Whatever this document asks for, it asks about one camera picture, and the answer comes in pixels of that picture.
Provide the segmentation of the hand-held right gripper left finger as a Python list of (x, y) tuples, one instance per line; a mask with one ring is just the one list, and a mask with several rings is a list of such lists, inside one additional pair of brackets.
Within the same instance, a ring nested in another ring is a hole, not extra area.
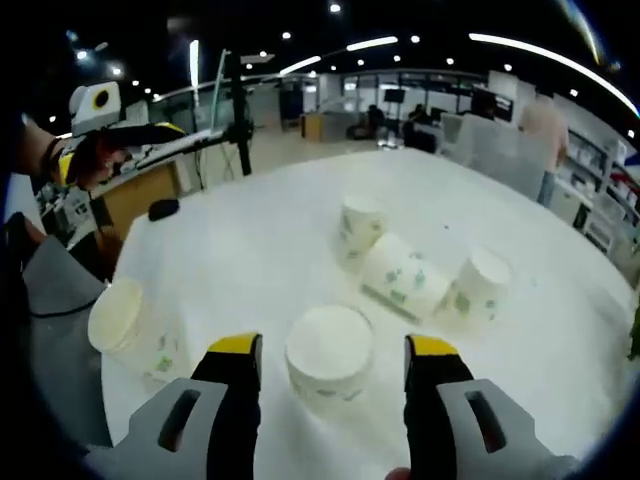
[(188, 378), (138, 408), (127, 435), (83, 462), (98, 479), (251, 479), (261, 422), (262, 336), (211, 344)]

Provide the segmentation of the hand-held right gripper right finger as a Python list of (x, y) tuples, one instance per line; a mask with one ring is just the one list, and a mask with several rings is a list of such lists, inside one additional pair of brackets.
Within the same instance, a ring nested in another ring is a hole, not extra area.
[(405, 337), (404, 424), (411, 479), (565, 479), (579, 468), (536, 436), (533, 417), (476, 379), (443, 339)]

